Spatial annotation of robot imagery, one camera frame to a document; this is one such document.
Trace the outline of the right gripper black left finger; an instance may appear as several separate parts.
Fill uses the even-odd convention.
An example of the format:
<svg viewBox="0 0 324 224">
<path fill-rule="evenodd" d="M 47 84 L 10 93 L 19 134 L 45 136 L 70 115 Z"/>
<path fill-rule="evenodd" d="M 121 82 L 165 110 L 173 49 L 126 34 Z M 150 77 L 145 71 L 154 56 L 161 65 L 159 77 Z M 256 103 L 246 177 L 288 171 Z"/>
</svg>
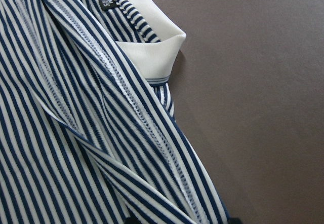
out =
<svg viewBox="0 0 324 224">
<path fill-rule="evenodd" d="M 126 218 L 126 224 L 141 224 L 141 221 L 134 216 L 130 216 Z"/>
</svg>

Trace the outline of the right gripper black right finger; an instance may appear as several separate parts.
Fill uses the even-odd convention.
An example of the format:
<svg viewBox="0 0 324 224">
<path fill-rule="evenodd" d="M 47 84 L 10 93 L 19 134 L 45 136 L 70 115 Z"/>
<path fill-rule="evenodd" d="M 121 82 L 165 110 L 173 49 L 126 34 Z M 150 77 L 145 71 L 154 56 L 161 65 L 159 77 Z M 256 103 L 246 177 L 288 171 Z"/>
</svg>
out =
<svg viewBox="0 0 324 224">
<path fill-rule="evenodd" d="M 238 217 L 231 217 L 229 218 L 229 224 L 243 224 L 243 222 Z"/>
</svg>

